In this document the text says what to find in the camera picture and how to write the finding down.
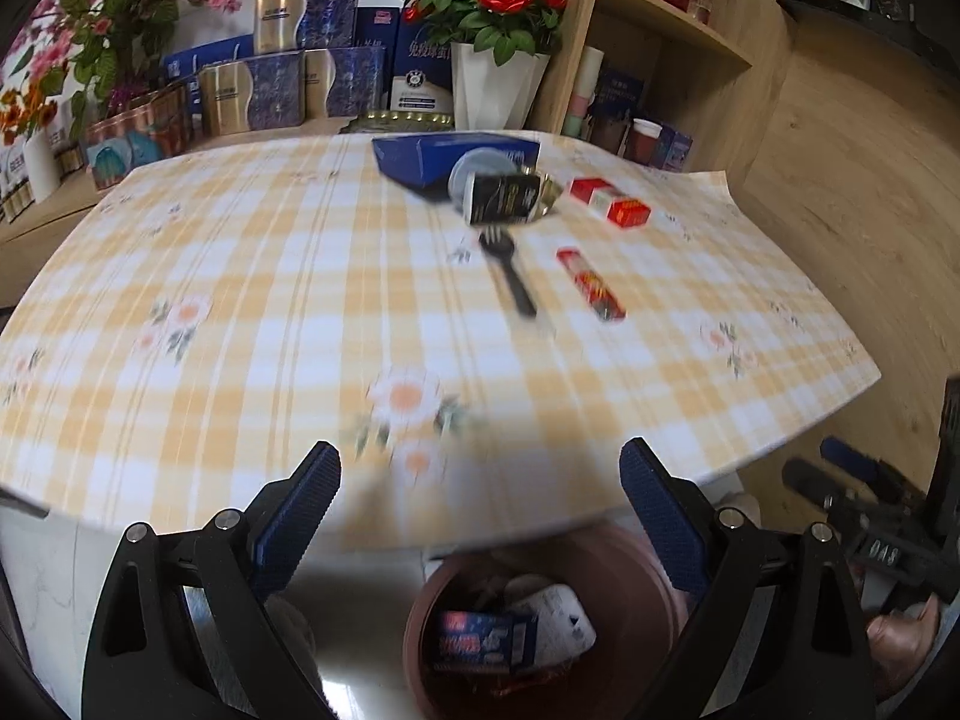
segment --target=wooden floor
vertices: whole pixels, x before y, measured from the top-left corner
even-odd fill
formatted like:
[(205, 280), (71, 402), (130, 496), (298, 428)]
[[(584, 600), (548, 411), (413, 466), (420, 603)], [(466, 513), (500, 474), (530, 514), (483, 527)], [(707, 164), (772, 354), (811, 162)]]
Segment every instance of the wooden floor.
[(768, 527), (816, 512), (781, 485), (822, 437), (894, 463), (924, 488), (947, 376), (960, 371), (960, 95), (916, 57), (829, 17), (799, 24), (743, 211), (813, 279), (882, 380), (741, 476)]

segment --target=white tile floor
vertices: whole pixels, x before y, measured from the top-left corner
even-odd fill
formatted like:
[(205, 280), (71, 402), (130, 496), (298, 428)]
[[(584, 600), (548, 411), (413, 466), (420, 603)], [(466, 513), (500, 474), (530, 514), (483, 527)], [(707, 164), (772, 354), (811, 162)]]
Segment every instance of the white tile floor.
[[(736, 475), (705, 492), (716, 502), (742, 490)], [(626, 522), (634, 522), (629, 515)], [(10, 582), (37, 678), (80, 720), (86, 644), (121, 533), (0, 507), (0, 562)], [(424, 560), (406, 553), (324, 554), (314, 543), (285, 592), (318, 645), (325, 695), (341, 720), (421, 717), (403, 677), (407, 613), (424, 584)]]

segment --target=wooden shelf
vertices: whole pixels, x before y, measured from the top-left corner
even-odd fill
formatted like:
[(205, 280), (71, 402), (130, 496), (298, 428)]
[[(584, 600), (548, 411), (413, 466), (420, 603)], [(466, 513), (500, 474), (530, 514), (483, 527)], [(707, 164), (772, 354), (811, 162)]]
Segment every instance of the wooden shelf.
[(716, 30), (702, 25), (682, 10), (663, 0), (597, 0), (601, 10), (618, 15), (629, 22), (719, 55), (733, 57), (746, 67), (754, 62)]

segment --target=red cigarette pack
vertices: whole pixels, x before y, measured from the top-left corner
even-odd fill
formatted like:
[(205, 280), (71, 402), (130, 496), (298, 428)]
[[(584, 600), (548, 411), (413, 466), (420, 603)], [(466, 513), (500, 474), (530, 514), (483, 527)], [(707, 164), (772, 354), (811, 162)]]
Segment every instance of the red cigarette pack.
[(617, 227), (642, 227), (650, 218), (649, 205), (623, 194), (603, 178), (578, 178), (570, 187), (570, 194)]

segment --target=yellow checkered tablecloth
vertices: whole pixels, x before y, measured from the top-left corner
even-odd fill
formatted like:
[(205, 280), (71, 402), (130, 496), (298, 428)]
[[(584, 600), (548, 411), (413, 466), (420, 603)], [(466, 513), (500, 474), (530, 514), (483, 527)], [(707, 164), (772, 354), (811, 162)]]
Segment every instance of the yellow checkered tablecloth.
[[(515, 230), (534, 323), (448, 204), (380, 176), (369, 136), (133, 172), (0, 338), (0, 483), (95, 525), (178, 531), (327, 440), (344, 464), (330, 543), (496, 541), (624, 504), (631, 437), (706, 481), (877, 381), (723, 175), (524, 136), (560, 181), (603, 176), (654, 209), (624, 231), (565, 196)], [(556, 259), (570, 245), (625, 322), (589, 309)]]

